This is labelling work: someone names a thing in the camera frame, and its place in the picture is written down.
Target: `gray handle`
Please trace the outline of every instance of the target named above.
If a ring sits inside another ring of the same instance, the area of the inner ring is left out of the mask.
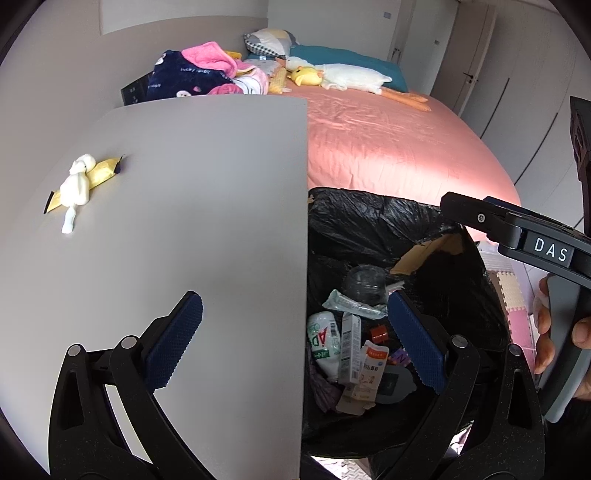
[[[582,300],[581,286],[557,275],[548,279],[548,292],[550,294],[550,315],[552,317],[550,339],[554,342],[556,354],[540,379],[542,392],[557,365],[560,368],[561,352],[576,349],[572,344],[571,332],[574,323],[580,320],[580,318],[575,317],[579,316],[577,315],[577,306]],[[566,383],[544,415],[547,421],[556,423],[560,420],[564,409],[573,398],[590,364],[591,350],[581,350]]]

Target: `door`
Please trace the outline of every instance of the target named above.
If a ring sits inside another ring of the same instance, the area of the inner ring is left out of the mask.
[[[400,2],[400,10],[398,11],[398,19],[396,21],[394,36],[392,37],[389,56],[389,60],[395,64],[400,63],[416,4],[417,0],[401,0]]]
[[[461,3],[431,96],[461,115],[478,81],[492,31],[496,8]]]

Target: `pile of blankets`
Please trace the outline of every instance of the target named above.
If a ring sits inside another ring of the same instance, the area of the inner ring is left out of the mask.
[[[266,95],[267,75],[258,67],[233,59],[216,42],[182,51],[167,50],[150,77],[146,100],[221,95]]]

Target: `yellow duck plush head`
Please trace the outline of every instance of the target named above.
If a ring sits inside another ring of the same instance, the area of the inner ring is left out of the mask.
[[[299,87],[301,85],[320,85],[322,83],[321,70],[314,67],[297,67],[291,72],[291,80]]]

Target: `pink bed sheet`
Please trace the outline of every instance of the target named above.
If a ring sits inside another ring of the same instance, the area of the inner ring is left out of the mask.
[[[364,190],[439,205],[458,192],[520,205],[499,161],[450,109],[431,112],[358,90],[288,85],[308,99],[308,186]],[[479,232],[473,238],[483,239]]]

